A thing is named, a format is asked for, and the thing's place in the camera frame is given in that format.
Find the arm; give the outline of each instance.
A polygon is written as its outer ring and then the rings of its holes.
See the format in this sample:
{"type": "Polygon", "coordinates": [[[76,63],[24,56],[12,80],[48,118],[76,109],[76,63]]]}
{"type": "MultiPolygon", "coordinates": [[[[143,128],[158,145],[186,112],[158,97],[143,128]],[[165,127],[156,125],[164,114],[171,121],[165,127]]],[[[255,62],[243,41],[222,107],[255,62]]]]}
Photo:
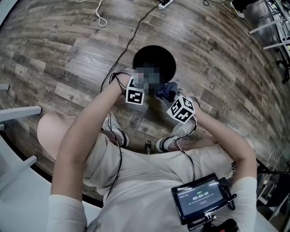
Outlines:
{"type": "Polygon", "coordinates": [[[197,122],[211,133],[233,160],[237,162],[234,182],[247,176],[256,178],[256,156],[248,142],[226,125],[202,112],[196,102],[194,102],[194,109],[196,110],[197,122]]]}
{"type": "MultiPolygon", "coordinates": [[[[119,75],[124,86],[130,76],[119,75]]],[[[82,178],[87,156],[96,142],[102,124],[122,94],[115,79],[87,107],[68,129],[54,165],[51,194],[65,195],[82,201],[82,178]]]]}

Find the monitor screen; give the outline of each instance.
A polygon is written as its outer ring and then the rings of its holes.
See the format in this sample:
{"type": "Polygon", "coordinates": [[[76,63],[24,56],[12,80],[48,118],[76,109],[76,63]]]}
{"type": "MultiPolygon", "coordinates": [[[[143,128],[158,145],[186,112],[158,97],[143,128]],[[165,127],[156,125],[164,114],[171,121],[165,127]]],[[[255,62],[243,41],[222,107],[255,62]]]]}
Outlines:
{"type": "Polygon", "coordinates": [[[223,199],[219,182],[215,179],[195,187],[188,186],[178,189],[177,197],[184,216],[195,213],[223,199]]]}

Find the white shorts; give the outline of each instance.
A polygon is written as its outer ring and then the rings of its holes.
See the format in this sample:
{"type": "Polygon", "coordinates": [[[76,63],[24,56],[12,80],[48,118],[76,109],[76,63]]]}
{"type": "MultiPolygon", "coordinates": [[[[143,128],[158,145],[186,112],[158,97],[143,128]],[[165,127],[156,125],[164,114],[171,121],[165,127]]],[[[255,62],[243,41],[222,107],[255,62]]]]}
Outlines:
{"type": "MultiPolygon", "coordinates": [[[[186,151],[194,164],[181,151],[145,155],[121,148],[122,165],[116,185],[129,180],[171,179],[188,183],[215,173],[218,178],[230,178],[236,170],[236,162],[220,146],[186,151]]],[[[107,136],[100,133],[91,150],[84,172],[84,183],[97,188],[101,195],[110,189],[120,164],[120,152],[107,136]]]]}

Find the white sneaker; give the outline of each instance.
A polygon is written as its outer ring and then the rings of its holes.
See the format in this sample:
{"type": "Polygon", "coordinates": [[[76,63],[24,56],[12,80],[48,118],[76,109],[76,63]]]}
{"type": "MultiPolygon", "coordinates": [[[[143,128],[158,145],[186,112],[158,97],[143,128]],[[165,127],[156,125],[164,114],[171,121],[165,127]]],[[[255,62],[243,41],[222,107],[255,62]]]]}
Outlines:
{"type": "Polygon", "coordinates": [[[103,126],[102,126],[103,130],[111,131],[110,130],[110,127],[111,127],[112,131],[114,133],[117,133],[122,138],[122,144],[120,144],[120,146],[127,147],[129,145],[129,137],[123,132],[121,126],[117,122],[115,115],[112,112],[111,112],[111,119],[109,120],[109,114],[110,113],[108,113],[103,123],[103,126]]]}
{"type": "Polygon", "coordinates": [[[236,8],[235,8],[234,5],[232,4],[232,2],[230,2],[230,5],[231,5],[231,7],[235,10],[236,14],[237,14],[241,19],[244,19],[244,18],[245,18],[245,15],[244,15],[242,12],[236,10],[236,8]]]}
{"type": "Polygon", "coordinates": [[[159,152],[167,152],[169,144],[178,138],[185,139],[193,133],[194,124],[192,121],[187,121],[185,124],[179,123],[175,126],[170,134],[157,140],[155,147],[159,152]]]}

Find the wooden floor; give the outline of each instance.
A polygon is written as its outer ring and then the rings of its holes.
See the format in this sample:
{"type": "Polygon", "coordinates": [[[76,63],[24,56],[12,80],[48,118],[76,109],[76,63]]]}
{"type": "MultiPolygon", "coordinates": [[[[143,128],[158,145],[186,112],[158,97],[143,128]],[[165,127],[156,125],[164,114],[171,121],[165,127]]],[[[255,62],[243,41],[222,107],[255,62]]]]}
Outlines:
{"type": "MultiPolygon", "coordinates": [[[[98,26],[98,1],[19,0],[0,29],[0,91],[3,109],[38,105],[40,116],[6,122],[5,133],[26,155],[36,155],[38,166],[52,173],[53,160],[36,136],[37,123],[46,112],[78,115],[100,91],[100,83],[122,53],[138,21],[157,3],[152,0],[106,0],[100,14],[108,25],[98,26]]],[[[166,10],[155,9],[141,24],[116,69],[131,67],[140,48],[155,44],[176,59],[174,81],[196,96],[202,109],[254,144],[266,162],[289,146],[289,87],[276,66],[273,49],[263,51],[271,36],[257,27],[261,3],[249,6],[246,19],[237,18],[229,3],[209,7],[202,0],[175,0],[166,10]]],[[[165,104],[146,97],[143,106],[124,103],[113,108],[130,138],[130,148],[144,152],[172,130],[175,122],[165,104]]],[[[198,128],[193,139],[207,133],[198,128]]],[[[94,190],[86,187],[88,195],[94,190]]]]}

